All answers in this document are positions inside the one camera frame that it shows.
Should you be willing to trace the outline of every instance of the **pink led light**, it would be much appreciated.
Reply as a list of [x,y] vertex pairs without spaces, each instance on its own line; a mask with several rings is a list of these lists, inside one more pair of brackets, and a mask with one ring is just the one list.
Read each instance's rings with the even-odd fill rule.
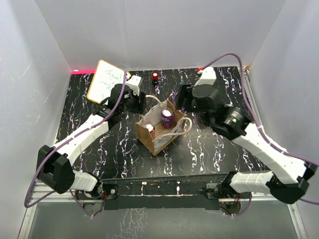
[[95,73],[95,70],[88,71],[72,71],[72,75],[80,75],[80,74],[92,74]]

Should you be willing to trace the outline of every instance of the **robotic arm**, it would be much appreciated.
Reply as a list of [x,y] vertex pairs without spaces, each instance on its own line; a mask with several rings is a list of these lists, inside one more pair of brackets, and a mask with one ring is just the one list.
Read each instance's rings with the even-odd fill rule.
[[243,192],[272,194],[278,200],[292,204],[301,198],[309,186],[308,180],[316,167],[286,156],[267,144],[252,119],[240,108],[223,103],[215,88],[216,74],[212,67],[201,73],[196,84],[183,84],[176,108],[199,114],[205,126],[250,151],[272,171],[262,173],[230,172],[221,185],[210,189],[215,196],[233,196]]
[[[99,179],[91,173],[72,170],[72,165],[91,143],[109,131],[126,116],[126,113],[143,113],[146,95],[140,91],[140,84],[141,77],[138,76],[132,76],[126,82],[120,104],[108,121],[103,122],[99,126],[92,127],[101,122],[111,112],[111,109],[119,98],[122,84],[116,84],[111,90],[110,97],[104,99],[95,112],[71,135],[52,147],[43,146],[38,153],[37,168],[55,147],[73,138],[71,142],[57,150],[50,157],[39,173],[38,179],[59,194],[65,193],[69,189],[74,189],[84,190],[93,198],[99,197],[102,193],[102,183],[99,182]],[[85,129],[87,130],[84,133],[78,135],[79,132]]]

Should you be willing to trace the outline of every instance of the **red can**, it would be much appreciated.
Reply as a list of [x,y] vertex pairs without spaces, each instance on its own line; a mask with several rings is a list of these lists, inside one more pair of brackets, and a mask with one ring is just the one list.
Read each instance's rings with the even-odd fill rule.
[[147,128],[152,136],[152,138],[155,138],[155,127],[151,123],[145,123],[143,125],[144,128]]
[[174,111],[171,108],[165,108],[161,111],[161,125],[164,128],[170,128],[174,121]]

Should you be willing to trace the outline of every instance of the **table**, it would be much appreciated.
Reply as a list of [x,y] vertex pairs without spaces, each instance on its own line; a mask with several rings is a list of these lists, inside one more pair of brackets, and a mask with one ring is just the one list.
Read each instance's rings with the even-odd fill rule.
[[[172,100],[180,83],[195,83],[196,69],[159,70],[159,84],[152,85],[153,71],[132,71],[142,78],[141,90],[161,101]],[[243,103],[237,67],[215,68],[215,87],[227,104],[246,109]],[[59,125],[60,141],[76,130],[97,106],[86,98],[93,74],[72,75]],[[147,99],[147,109],[156,104]],[[250,152],[217,135],[211,128],[202,128],[194,113],[190,133],[179,136],[157,156],[137,140],[134,123],[138,114],[129,113],[119,124],[91,144],[73,165],[75,170],[92,172],[106,178],[183,176],[190,174],[228,173],[229,171],[263,171],[268,168]]]

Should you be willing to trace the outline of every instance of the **gift bag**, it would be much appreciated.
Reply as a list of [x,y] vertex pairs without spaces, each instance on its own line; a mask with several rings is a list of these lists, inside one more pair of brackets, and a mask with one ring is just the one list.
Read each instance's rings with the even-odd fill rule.
[[[187,115],[181,111],[177,111],[175,106],[168,99],[160,102],[160,100],[154,96],[146,97],[156,99],[158,104],[151,108],[145,116],[142,116],[142,119],[139,122],[135,123],[135,128],[138,139],[155,156],[176,139],[177,136],[188,133],[192,127],[192,122],[190,118],[186,117]],[[171,108],[174,112],[173,124],[170,128],[164,128],[161,124],[161,112],[165,108]],[[190,125],[187,131],[184,131],[186,120],[189,121]],[[144,127],[146,123],[151,123],[154,126],[153,135],[151,135],[150,131]]]

